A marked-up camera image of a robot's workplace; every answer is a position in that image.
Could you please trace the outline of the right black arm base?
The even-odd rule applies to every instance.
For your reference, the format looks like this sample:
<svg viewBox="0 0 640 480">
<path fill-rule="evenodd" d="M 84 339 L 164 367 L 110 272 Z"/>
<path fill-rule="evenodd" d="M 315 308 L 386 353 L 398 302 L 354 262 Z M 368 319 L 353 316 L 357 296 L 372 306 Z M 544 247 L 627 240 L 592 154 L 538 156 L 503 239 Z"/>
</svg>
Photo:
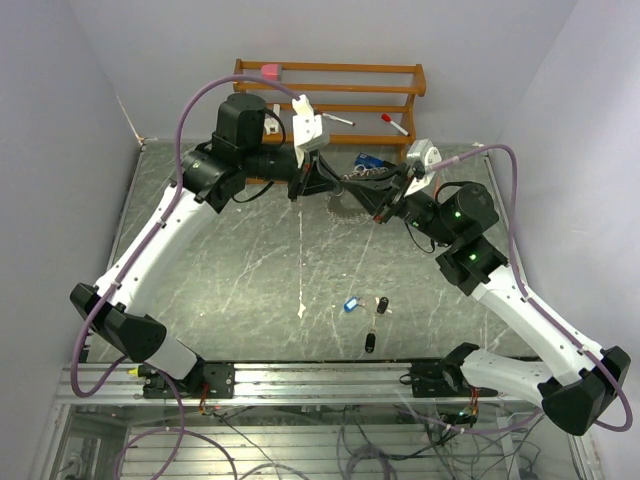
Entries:
<svg viewBox="0 0 640 480">
<path fill-rule="evenodd" d="M 417 399 L 471 397 L 469 386 L 452 387 L 445 378 L 441 362 L 437 359 L 424 359 L 412 362 L 408 371 L 400 375 L 399 383 L 409 386 L 412 396 Z"/>
</svg>

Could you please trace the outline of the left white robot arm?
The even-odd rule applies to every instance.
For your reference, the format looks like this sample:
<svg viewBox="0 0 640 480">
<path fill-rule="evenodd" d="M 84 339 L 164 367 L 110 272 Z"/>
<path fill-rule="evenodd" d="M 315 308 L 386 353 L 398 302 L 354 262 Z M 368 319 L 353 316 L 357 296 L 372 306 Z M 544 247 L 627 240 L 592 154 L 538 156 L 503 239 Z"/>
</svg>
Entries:
<svg viewBox="0 0 640 480">
<path fill-rule="evenodd" d="M 211 139 L 179 154 L 176 178 L 125 253 L 93 284 L 79 283 L 71 292 L 72 304 L 98 336 L 126 358 L 168 374 L 168 384 L 182 397 L 202 389 L 202 360 L 149 315 L 148 300 L 163 274 L 248 179 L 283 182 L 291 200 L 332 187 L 314 165 L 328 143 L 322 116 L 304 95 L 292 107 L 292 147 L 265 145 L 266 102 L 248 93 L 230 95 L 219 107 Z"/>
</svg>

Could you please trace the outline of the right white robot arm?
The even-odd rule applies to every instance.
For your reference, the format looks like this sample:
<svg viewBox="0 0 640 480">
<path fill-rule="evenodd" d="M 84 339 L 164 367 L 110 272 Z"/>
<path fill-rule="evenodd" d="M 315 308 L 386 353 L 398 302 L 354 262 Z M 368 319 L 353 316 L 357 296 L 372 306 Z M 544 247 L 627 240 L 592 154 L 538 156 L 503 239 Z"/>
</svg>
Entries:
<svg viewBox="0 0 640 480">
<path fill-rule="evenodd" d="M 352 174 L 341 179 L 378 224 L 392 217 L 417 230 L 436 246 L 441 274 L 464 295 L 499 316 L 538 356 L 536 363 L 492 354 L 463 343 L 444 360 L 442 387 L 459 396 L 472 387 L 489 388 L 543 410 L 564 432 L 586 433 L 619 400 L 630 429 L 633 414 L 622 389 L 631 359 L 619 347 L 605 349 L 560 318 L 522 281 L 484 233 L 499 220 L 488 190 L 476 182 L 458 182 L 445 201 L 413 189 L 402 169 Z"/>
</svg>

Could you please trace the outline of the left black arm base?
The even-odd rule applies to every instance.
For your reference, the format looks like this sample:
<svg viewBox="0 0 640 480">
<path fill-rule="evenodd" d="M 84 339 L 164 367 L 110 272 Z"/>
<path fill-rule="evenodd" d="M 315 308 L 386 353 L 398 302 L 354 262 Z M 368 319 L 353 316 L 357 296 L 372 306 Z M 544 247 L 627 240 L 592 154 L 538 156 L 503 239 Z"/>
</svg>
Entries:
<svg viewBox="0 0 640 480">
<path fill-rule="evenodd" d="M 183 399 L 231 399 L 235 387 L 234 365 L 226 362 L 198 361 L 194 369 L 182 380 L 172 379 Z M 170 399 L 174 397 L 168 382 L 157 369 L 141 364 L 135 375 L 144 380 L 145 399 Z"/>
</svg>

